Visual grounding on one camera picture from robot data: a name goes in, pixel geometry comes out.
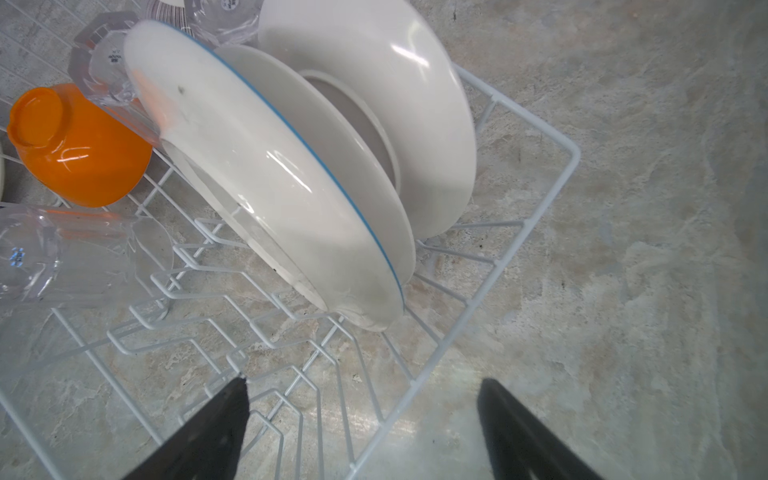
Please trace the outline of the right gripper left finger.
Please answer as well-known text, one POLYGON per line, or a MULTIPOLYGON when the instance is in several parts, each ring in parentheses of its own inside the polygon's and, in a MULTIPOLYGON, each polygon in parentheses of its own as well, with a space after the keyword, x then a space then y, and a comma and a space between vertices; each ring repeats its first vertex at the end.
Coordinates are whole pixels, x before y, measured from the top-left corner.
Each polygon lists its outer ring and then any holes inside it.
POLYGON ((232 479, 249 419, 247 383, 231 380, 128 479, 232 479))

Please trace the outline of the white deep plate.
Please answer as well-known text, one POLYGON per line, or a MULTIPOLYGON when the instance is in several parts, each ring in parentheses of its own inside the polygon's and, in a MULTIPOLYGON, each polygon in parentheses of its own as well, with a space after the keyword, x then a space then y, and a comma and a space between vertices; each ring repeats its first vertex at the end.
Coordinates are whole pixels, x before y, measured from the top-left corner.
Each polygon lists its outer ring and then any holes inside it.
POLYGON ((371 119, 416 238, 458 221, 475 182, 473 119, 445 48, 409 2, 266 1, 257 45, 371 119))

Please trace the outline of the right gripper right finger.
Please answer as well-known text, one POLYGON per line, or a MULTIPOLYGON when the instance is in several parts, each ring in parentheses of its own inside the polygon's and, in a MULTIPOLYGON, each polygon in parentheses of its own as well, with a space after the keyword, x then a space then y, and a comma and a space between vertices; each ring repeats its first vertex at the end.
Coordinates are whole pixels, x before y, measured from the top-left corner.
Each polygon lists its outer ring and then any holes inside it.
POLYGON ((499 381, 482 380, 477 410, 496 479, 600 477, 499 381))

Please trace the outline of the white plate strawberry pattern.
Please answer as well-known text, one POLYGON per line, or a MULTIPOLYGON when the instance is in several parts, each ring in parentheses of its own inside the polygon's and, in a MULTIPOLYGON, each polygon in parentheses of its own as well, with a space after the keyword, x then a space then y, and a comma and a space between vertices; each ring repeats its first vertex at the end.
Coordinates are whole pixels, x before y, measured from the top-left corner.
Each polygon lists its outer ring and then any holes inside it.
POLYGON ((402 314, 401 283, 369 222, 257 89, 158 21, 129 30, 124 60, 173 164, 287 283, 366 330, 402 314))

